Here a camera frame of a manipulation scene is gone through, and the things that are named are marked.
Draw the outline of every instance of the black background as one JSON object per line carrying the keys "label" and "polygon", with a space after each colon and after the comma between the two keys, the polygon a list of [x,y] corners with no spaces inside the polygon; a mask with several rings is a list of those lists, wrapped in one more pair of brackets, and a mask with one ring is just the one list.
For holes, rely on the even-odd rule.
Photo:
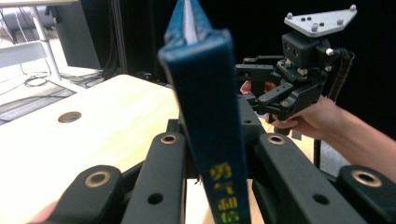
{"label": "black background", "polygon": [[[283,22],[288,12],[302,15],[347,9],[355,4],[358,9],[355,19],[344,31],[328,37],[333,48],[346,48],[356,54],[337,104],[396,138],[393,1],[201,0],[200,3],[214,28],[232,33],[237,63],[245,57],[282,54],[281,36],[291,31]],[[145,70],[166,82],[156,53],[163,46],[163,34],[176,1],[134,0],[123,4],[129,71],[133,74]]]}

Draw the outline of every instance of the circular hole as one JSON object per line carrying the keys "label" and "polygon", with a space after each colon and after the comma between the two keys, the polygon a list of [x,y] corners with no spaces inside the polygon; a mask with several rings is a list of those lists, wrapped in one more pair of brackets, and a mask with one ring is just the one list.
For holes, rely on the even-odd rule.
{"label": "circular hole", "polygon": [[91,178],[92,183],[99,183],[101,181],[103,181],[105,179],[105,175],[104,174],[98,174],[98,175],[94,175]]}
{"label": "circular hole", "polygon": [[151,204],[158,204],[163,201],[163,195],[161,193],[153,193],[148,197],[148,202]]}
{"label": "circular hole", "polygon": [[321,204],[329,204],[329,199],[326,198],[326,196],[321,195],[321,194],[314,194],[312,196],[317,203]]}
{"label": "circular hole", "polygon": [[352,171],[352,176],[361,184],[372,187],[379,188],[382,186],[382,181],[376,175],[373,175],[366,171],[355,170]]}
{"label": "circular hole", "polygon": [[166,135],[161,138],[161,142],[164,144],[174,144],[177,141],[177,137],[174,135]]}
{"label": "circular hole", "polygon": [[93,174],[90,174],[86,179],[85,179],[85,185],[89,188],[97,188],[110,180],[111,173],[108,171],[98,171]]}
{"label": "circular hole", "polygon": [[367,182],[374,182],[374,179],[366,174],[360,174],[360,175],[358,175],[358,177],[367,181]]}
{"label": "circular hole", "polygon": [[58,118],[58,121],[61,123],[71,123],[71,122],[78,120],[79,118],[81,118],[81,113],[79,113],[77,111],[73,111],[73,112],[67,112],[65,114],[62,114]]}
{"label": "circular hole", "polygon": [[282,145],[285,143],[285,139],[283,139],[280,136],[276,136],[276,135],[271,135],[268,137],[268,141],[272,144],[276,144],[276,145]]}

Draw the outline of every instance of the human hand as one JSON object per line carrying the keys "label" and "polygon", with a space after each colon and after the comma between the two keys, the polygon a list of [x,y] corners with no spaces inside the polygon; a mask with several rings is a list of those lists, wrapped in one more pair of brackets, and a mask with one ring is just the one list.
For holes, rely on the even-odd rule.
{"label": "human hand", "polygon": [[[273,83],[265,83],[264,91],[270,91],[275,85]],[[251,91],[251,81],[246,81],[240,91],[248,94]],[[279,129],[292,128],[294,131],[303,135],[323,140],[327,133],[334,130],[340,125],[340,107],[324,96],[320,96],[318,102],[308,108],[291,116],[287,120],[277,120],[276,115],[272,115],[275,119],[271,124]]]}

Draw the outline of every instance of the light wood tabletop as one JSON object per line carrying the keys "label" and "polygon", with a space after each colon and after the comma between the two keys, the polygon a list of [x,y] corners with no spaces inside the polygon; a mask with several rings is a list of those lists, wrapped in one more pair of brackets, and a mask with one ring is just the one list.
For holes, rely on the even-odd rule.
{"label": "light wood tabletop", "polygon": [[[168,120],[177,118],[171,89],[120,75],[2,125],[0,223],[28,222],[89,167],[113,165],[122,172],[133,167],[146,158]],[[312,139],[293,140],[311,159]],[[194,182],[188,184],[186,221],[213,223],[204,188]],[[249,195],[254,223],[262,223]]]}

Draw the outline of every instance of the bolt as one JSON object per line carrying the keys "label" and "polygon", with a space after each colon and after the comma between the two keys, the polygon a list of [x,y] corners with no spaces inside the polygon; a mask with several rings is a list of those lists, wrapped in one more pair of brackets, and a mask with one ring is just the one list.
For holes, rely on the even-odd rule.
{"label": "bolt", "polygon": [[326,49],[326,55],[327,56],[333,56],[334,55],[334,50],[333,49]]}
{"label": "bolt", "polygon": [[344,19],[340,18],[337,20],[337,25],[342,25],[344,23]]}
{"label": "bolt", "polygon": [[303,77],[305,77],[306,74],[308,74],[308,70],[306,70],[305,68],[299,68],[297,69],[297,72],[300,73]]}
{"label": "bolt", "polygon": [[318,30],[318,24],[314,23],[311,27],[312,32],[316,32]]}
{"label": "bolt", "polygon": [[350,6],[349,10],[350,10],[350,11],[356,11],[356,5]]}

